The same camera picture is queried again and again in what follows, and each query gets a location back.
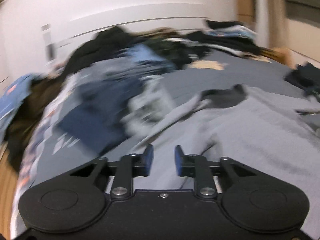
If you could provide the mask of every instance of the bed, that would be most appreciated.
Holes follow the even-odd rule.
[[[121,17],[126,11],[134,12],[140,9],[122,8],[70,21],[63,35],[60,36],[60,40],[64,42],[58,52],[68,56],[73,49],[89,40],[95,32],[124,23]],[[205,10],[201,5],[167,4],[164,11],[163,6],[146,5],[144,10],[148,15],[147,21],[150,23],[148,26],[152,28],[169,25],[181,31],[203,29],[204,26],[200,22],[206,19]],[[150,11],[154,12],[151,19],[150,13],[147,14]],[[110,19],[110,16],[114,21],[107,26],[105,23],[102,24],[103,20]],[[124,26],[131,30],[141,31],[146,28],[145,22],[146,19],[133,17],[126,20]],[[197,92],[209,89],[229,89],[235,84],[246,84],[270,93],[303,98],[301,89],[283,80],[283,77],[291,70],[278,62],[242,59],[217,50],[212,50],[203,60],[217,61],[224,65],[224,69],[197,69],[189,66],[184,70],[161,76],[161,84],[173,98],[176,106],[186,103]],[[19,198],[25,190],[97,157],[81,141],[64,133],[56,126],[68,112],[79,104],[74,90],[81,83],[80,80],[81,72],[70,76],[65,81],[60,95],[45,109],[43,119],[25,151],[13,204],[11,238],[15,238],[25,229],[17,209]],[[302,118],[320,127],[319,116],[307,115]],[[131,137],[105,153],[104,156],[110,161],[117,161],[139,141]]]

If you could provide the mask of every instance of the headboard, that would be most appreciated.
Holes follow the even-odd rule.
[[[94,34],[114,25],[121,25],[129,32],[141,32],[158,27],[171,27],[181,32],[207,28],[206,6],[194,3],[162,3],[136,5],[71,19],[60,29],[56,44],[57,57],[65,60]]]

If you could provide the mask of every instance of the gray t-shirt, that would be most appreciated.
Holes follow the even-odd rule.
[[[228,156],[303,190],[310,210],[302,230],[318,239],[320,138],[296,110],[316,112],[320,111],[320,104],[247,86],[238,85],[229,91],[225,102],[221,93],[213,91],[212,96],[206,97],[204,93],[197,94],[153,127],[151,134],[132,149],[142,153],[150,143],[155,150],[150,176],[135,178],[134,188],[183,186],[184,178],[179,178],[175,170],[176,145],[181,145],[185,154],[204,153],[210,161]],[[237,101],[236,94],[244,100]],[[230,106],[229,100],[236,105]]]

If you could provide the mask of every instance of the gray bed sheet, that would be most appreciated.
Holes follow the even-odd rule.
[[[227,65],[224,70],[187,68],[162,75],[161,82],[163,82],[164,87],[177,106],[190,100],[196,92],[208,89],[229,89],[235,84],[242,83],[261,88],[266,92],[303,98],[301,89],[283,80],[283,76],[291,70],[278,62],[268,63],[241,59],[220,51],[214,51],[204,60],[218,61]],[[76,93],[72,93],[63,103],[57,123],[78,104],[79,100]],[[51,179],[97,157],[81,141],[74,142],[74,138],[57,127],[54,128],[52,136],[45,142],[33,185]],[[138,142],[138,139],[131,137],[106,153],[105,156],[110,161],[117,161]]]

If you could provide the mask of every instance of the screw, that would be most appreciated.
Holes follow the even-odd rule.
[[[125,187],[115,187],[113,190],[112,190],[112,193],[117,195],[117,196],[121,196],[121,195],[124,195],[128,192],[128,190],[125,188]]]
[[[167,198],[168,196],[169,196],[168,193],[161,193],[161,194],[160,194],[160,197],[161,197],[161,198]]]
[[[211,188],[211,187],[203,187],[201,190],[200,190],[200,193],[202,195],[205,195],[205,196],[210,196],[210,195],[213,195],[216,191]]]

